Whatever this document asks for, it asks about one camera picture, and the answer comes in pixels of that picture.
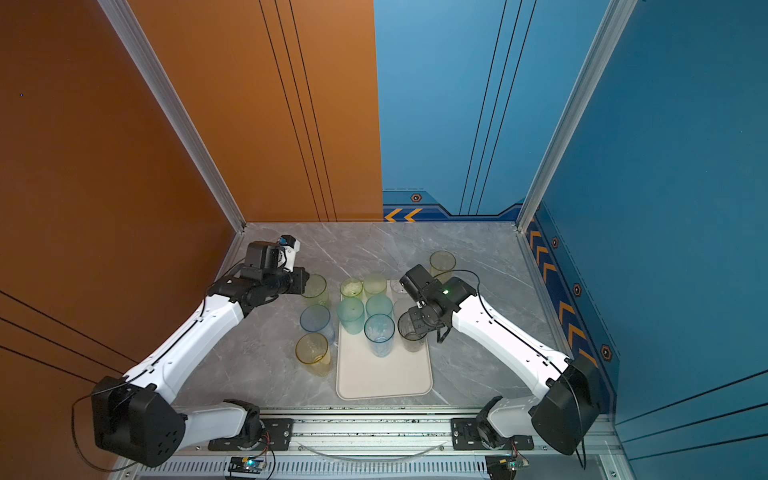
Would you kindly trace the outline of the tall green clear cup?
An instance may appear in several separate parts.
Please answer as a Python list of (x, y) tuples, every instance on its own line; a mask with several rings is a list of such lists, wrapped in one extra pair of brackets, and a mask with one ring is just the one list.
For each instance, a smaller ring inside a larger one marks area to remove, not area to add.
[(330, 304), (327, 280), (320, 274), (311, 274), (302, 294), (307, 306)]

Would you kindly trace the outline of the dark smoke grey cup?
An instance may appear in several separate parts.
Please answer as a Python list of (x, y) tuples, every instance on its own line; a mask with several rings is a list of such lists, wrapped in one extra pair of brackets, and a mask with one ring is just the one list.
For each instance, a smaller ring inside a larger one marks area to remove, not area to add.
[(416, 332), (413, 321), (408, 312), (403, 313), (398, 319), (398, 333), (404, 348), (409, 352), (418, 352), (426, 344), (426, 335)]

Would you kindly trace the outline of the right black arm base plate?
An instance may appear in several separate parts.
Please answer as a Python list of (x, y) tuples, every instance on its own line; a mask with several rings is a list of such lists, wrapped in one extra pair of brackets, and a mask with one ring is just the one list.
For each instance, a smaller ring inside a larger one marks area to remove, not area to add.
[(482, 439), (474, 418), (452, 418), (450, 427), (453, 449), (457, 451), (532, 451), (535, 448), (533, 437), (529, 435), (514, 435), (509, 439), (501, 439), (492, 445)]

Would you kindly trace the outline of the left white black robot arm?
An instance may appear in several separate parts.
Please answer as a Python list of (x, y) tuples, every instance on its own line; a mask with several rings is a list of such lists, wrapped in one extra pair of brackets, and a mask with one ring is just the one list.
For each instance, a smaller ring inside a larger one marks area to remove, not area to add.
[(95, 445), (156, 467), (182, 448), (222, 440), (237, 449), (262, 444), (258, 406), (225, 399), (216, 405), (175, 409), (188, 377), (213, 347), (253, 309), (285, 294), (301, 295), (302, 267), (227, 275), (210, 285), (201, 305), (157, 350), (122, 377), (104, 377), (90, 395)]

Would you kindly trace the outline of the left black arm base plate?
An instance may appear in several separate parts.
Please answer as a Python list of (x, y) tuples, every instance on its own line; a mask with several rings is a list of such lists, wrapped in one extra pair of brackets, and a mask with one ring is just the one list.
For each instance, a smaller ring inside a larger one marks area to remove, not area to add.
[(256, 423), (256, 434), (238, 434), (235, 437), (210, 440), (209, 451), (287, 451), (293, 433), (291, 418), (261, 418)]

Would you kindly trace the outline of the small green clear glass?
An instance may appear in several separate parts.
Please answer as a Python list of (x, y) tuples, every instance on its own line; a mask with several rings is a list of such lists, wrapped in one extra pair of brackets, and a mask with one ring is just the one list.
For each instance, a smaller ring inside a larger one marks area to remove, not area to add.
[(340, 284), (340, 294), (343, 299), (361, 299), (364, 292), (364, 282), (360, 278), (347, 278)]

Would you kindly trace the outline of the tall grey-blue cup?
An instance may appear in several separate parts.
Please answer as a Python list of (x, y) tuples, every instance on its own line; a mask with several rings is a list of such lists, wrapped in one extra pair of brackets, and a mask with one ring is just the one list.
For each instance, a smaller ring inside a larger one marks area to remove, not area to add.
[(376, 357), (384, 358), (390, 354), (395, 329), (394, 321), (386, 314), (375, 314), (366, 320), (364, 334)]

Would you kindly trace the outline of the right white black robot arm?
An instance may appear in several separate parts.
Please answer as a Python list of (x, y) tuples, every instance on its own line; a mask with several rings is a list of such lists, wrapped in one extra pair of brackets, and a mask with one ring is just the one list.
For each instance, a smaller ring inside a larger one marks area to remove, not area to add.
[(485, 447), (511, 446), (517, 435), (537, 435), (557, 452), (571, 455), (600, 415), (598, 368), (546, 346), (488, 306), (478, 288), (460, 278), (443, 283), (417, 266), (399, 280), (416, 302), (408, 310), (415, 332), (456, 330), (484, 347), (530, 390), (523, 399), (492, 398), (475, 418)]

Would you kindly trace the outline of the green dotted textured cup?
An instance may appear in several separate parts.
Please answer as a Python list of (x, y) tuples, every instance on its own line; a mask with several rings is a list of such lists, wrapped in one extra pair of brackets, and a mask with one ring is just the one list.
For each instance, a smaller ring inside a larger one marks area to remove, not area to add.
[(388, 288), (388, 280), (382, 273), (370, 273), (363, 279), (363, 288), (368, 297), (385, 294)]

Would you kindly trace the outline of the teal cup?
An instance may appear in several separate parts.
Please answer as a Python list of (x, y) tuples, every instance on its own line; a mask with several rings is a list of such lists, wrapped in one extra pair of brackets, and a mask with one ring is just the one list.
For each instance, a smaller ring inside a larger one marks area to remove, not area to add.
[(392, 317), (394, 304), (387, 295), (378, 294), (367, 299), (365, 303), (365, 309), (368, 317), (375, 315), (386, 315)]
[(359, 298), (344, 298), (337, 307), (341, 327), (350, 335), (362, 332), (365, 323), (365, 306)]

